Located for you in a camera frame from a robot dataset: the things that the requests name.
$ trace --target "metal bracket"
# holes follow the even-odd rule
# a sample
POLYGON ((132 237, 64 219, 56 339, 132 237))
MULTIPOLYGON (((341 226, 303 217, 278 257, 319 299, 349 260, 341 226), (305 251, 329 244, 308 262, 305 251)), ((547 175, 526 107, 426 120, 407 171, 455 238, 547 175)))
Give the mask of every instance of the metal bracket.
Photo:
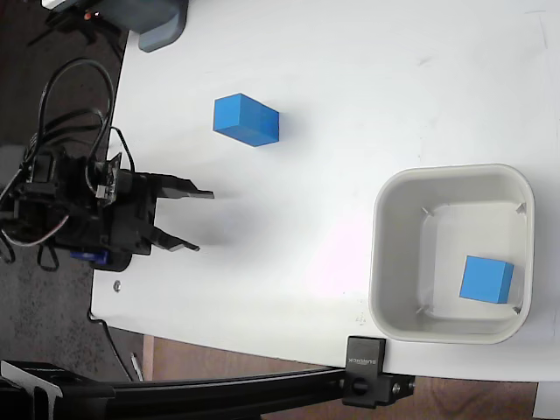
POLYGON ((415 377, 384 374, 385 339, 349 337, 342 403, 374 409, 414 394, 415 377))
POLYGON ((3 360, 0 373, 32 398, 33 419, 103 419, 108 399, 115 398, 111 386, 50 363, 3 360))

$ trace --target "dark carpet floor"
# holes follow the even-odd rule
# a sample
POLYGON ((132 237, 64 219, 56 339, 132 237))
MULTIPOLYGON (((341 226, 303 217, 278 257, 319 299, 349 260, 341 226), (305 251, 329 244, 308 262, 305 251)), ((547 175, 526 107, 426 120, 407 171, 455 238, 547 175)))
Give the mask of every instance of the dark carpet floor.
MULTIPOLYGON (((0 145, 27 144, 37 128, 39 97, 53 71, 77 57, 99 60, 118 82, 121 61, 104 38, 87 45, 79 33, 53 33, 27 47, 40 34, 48 11, 40 1, 0 0, 0 145)), ((60 81, 47 116, 96 106, 104 109, 102 82, 90 69, 74 69, 60 81)), ((85 153, 84 146, 73 153, 85 153)), ((125 380, 102 327, 88 323, 93 271, 64 253, 60 269, 46 273, 37 249, 16 249, 17 261, 0 262, 0 360, 48 361, 106 381, 125 380)), ((115 343, 130 364, 141 355, 142 336, 112 329, 115 343)))

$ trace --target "black clamp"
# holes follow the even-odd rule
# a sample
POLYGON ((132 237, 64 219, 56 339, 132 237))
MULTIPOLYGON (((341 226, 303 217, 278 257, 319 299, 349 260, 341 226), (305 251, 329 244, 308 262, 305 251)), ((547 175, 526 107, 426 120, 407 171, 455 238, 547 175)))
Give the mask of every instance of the black clamp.
POLYGON ((414 394, 415 377, 385 374, 385 339, 348 337, 342 403, 374 409, 414 394))

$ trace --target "gray device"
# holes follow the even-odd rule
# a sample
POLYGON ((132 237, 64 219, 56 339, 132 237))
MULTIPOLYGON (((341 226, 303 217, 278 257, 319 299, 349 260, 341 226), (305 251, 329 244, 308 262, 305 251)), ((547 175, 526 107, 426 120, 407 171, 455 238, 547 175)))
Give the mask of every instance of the gray device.
POLYGON ((65 0, 53 11, 77 6, 140 34, 138 47, 150 53, 175 42, 186 24, 188 0, 65 0))

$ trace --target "blue block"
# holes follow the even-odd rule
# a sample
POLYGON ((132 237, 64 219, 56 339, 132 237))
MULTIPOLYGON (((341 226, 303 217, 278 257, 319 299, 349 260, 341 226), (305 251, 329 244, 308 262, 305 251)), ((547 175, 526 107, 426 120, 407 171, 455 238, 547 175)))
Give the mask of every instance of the blue block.
POLYGON ((217 99, 213 107, 213 130, 251 146, 279 140, 279 114, 260 102, 234 94, 217 99))
POLYGON ((509 262, 468 256, 459 295, 493 304, 508 302, 514 265, 509 262))

